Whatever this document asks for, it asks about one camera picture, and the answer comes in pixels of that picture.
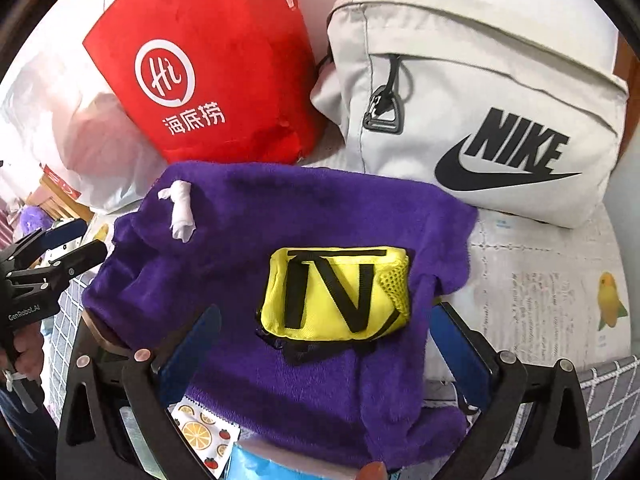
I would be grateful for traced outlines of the person's left hand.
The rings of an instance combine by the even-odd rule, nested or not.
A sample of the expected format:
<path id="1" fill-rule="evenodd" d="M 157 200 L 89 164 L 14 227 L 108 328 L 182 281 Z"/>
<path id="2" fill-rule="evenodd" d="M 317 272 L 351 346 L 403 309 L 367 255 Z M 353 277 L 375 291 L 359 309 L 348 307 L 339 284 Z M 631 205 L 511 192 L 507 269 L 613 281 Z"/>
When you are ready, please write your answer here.
<path id="1" fill-rule="evenodd" d="M 35 382 L 40 381 L 44 363 L 43 336 L 40 326 L 40 322 L 35 322 L 22 327 L 14 333 L 13 341 L 18 352 L 18 357 L 14 360 L 17 373 Z"/>

